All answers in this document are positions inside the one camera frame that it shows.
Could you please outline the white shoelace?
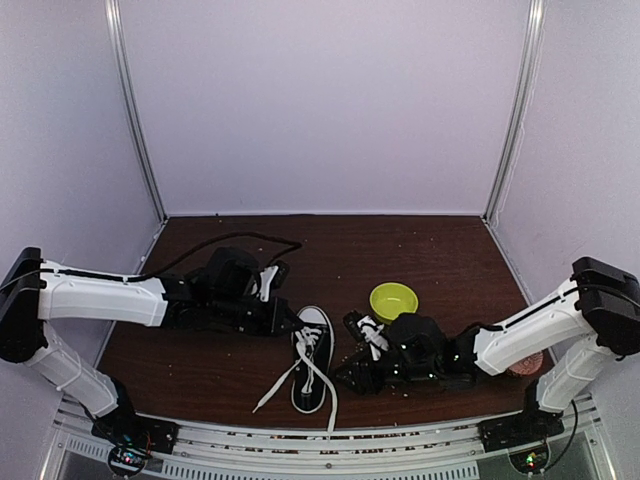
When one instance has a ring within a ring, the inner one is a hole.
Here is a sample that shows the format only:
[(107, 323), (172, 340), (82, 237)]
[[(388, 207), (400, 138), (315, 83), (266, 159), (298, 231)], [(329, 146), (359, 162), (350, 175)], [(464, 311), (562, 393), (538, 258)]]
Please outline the white shoelace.
[(252, 412), (256, 413), (265, 406), (284, 382), (293, 376), (291, 403), (297, 412), (304, 415), (316, 413), (324, 405), (326, 395), (329, 395), (330, 413), (326, 434), (331, 436), (335, 430), (338, 413), (337, 390), (329, 378), (329, 367), (334, 351), (333, 332), (327, 326), (305, 326), (292, 335), (292, 346), (293, 364), (258, 400)]

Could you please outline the black white canvas sneaker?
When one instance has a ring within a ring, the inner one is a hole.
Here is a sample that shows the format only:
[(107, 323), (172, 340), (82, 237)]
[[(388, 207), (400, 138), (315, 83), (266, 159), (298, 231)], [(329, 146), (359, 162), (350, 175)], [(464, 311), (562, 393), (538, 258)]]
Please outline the black white canvas sneaker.
[(297, 411), (313, 414), (324, 405), (327, 394), (335, 393), (329, 379), (335, 335), (329, 317), (317, 306), (303, 307), (298, 317), (303, 328), (292, 335), (295, 367), (291, 398)]

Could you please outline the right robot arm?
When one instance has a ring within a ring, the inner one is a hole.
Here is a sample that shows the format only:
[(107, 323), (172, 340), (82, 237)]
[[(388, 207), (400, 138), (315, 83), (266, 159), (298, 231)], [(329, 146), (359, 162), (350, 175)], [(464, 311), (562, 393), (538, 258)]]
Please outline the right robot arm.
[(345, 326), (363, 346), (334, 377), (360, 395), (421, 381), (468, 388), (572, 340), (564, 357), (534, 382), (533, 404), (513, 419), (517, 438), (533, 441), (550, 426), (551, 414), (563, 412), (609, 362), (639, 351), (638, 278), (592, 257), (576, 260), (572, 269), (539, 302), (495, 324), (474, 323), (455, 337), (416, 313), (402, 313), (388, 325), (350, 313)]

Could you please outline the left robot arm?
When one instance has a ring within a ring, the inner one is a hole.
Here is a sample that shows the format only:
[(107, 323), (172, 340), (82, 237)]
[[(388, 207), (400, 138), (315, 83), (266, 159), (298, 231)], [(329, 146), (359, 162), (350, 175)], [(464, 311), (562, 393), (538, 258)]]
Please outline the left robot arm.
[(144, 433), (124, 386), (91, 367), (54, 330), (57, 320), (113, 321), (159, 329), (217, 325), (255, 336), (280, 336), (303, 323), (274, 295), (285, 266), (260, 269), (239, 250), (222, 248), (187, 275), (129, 276), (46, 261), (26, 247), (1, 283), (1, 357), (24, 364), (75, 398), (123, 444)]

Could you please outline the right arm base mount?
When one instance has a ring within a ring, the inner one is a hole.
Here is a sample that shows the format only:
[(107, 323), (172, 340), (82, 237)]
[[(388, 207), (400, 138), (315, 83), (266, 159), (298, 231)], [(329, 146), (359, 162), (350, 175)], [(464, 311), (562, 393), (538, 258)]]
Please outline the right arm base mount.
[(522, 411), (484, 420), (478, 432), (486, 453), (507, 450), (511, 466), (522, 474), (540, 474), (550, 464), (547, 440), (564, 432), (562, 413)]

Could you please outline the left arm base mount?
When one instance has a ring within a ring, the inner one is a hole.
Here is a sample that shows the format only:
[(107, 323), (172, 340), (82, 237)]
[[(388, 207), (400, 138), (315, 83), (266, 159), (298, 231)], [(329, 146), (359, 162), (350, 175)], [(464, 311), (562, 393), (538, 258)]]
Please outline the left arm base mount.
[(135, 415), (132, 422), (92, 418), (91, 434), (113, 447), (107, 465), (118, 477), (131, 478), (149, 467), (154, 453), (173, 452), (179, 426), (174, 422)]

